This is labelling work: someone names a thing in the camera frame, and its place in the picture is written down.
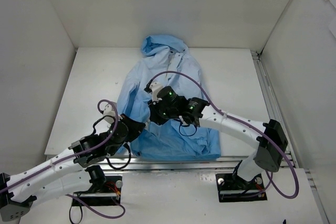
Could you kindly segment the light blue hooded jacket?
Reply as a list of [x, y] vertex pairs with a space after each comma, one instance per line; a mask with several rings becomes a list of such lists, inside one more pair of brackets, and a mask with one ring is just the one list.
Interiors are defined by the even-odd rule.
[[157, 81], [171, 86], [178, 95], [204, 99], [200, 84], [203, 74], [199, 63], [189, 53], [188, 46], [170, 35], [151, 35], [141, 45], [143, 58], [127, 74], [117, 101], [117, 110], [131, 119], [146, 123], [141, 135], [130, 144], [139, 158], [154, 161], [193, 161], [216, 159], [221, 156], [219, 132], [207, 128], [182, 127], [169, 120], [163, 125], [149, 122], [148, 101], [144, 91], [148, 81], [157, 73]]

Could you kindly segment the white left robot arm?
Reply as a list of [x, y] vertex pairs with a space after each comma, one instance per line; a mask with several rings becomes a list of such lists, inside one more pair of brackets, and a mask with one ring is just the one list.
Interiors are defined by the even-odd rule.
[[31, 207], [66, 194], [94, 194], [107, 182], [99, 165], [121, 147], [140, 136], [145, 124], [122, 114], [111, 122], [106, 132], [93, 130], [63, 152], [17, 175], [1, 173], [1, 219], [13, 221], [27, 214]]

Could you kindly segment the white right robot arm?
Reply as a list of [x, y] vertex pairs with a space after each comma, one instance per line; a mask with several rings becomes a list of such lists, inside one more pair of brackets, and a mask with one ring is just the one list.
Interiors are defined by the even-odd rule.
[[288, 141], [278, 121], [265, 123], [218, 112], [208, 101], [197, 97], [187, 99], [176, 94], [170, 86], [152, 84], [144, 90], [152, 96], [148, 102], [151, 122], [162, 125], [169, 120], [176, 120], [183, 126], [217, 130], [254, 148], [236, 166], [232, 175], [236, 187], [245, 188], [263, 171], [279, 171]]

